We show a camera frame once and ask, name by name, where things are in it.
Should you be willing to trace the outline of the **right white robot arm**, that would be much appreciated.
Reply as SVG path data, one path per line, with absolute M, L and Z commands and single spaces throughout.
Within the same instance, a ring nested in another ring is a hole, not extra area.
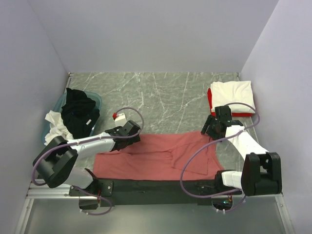
M 242 171 L 217 171 L 214 190 L 224 195 L 231 188 L 241 190 L 247 196 L 274 195 L 282 192 L 281 158 L 270 153 L 248 133 L 248 127 L 232 119 L 230 105 L 218 106 L 209 115 L 201 130 L 219 142 L 229 141 L 244 160 Z

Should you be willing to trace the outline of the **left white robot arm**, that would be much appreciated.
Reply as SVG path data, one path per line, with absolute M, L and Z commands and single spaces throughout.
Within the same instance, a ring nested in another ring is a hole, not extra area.
M 65 140 L 55 137 L 33 161 L 32 181 L 36 185 L 55 188 L 73 177 L 78 158 L 101 152 L 119 151 L 140 141 L 141 127 L 132 120 L 124 126 L 81 139 Z

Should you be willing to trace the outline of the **pink t shirt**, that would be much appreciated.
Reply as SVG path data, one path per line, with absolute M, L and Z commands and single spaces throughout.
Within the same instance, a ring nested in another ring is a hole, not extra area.
M 141 134 L 140 142 L 95 156 L 93 172 L 102 179 L 204 180 L 223 170 L 216 145 L 199 131 L 183 134 Z

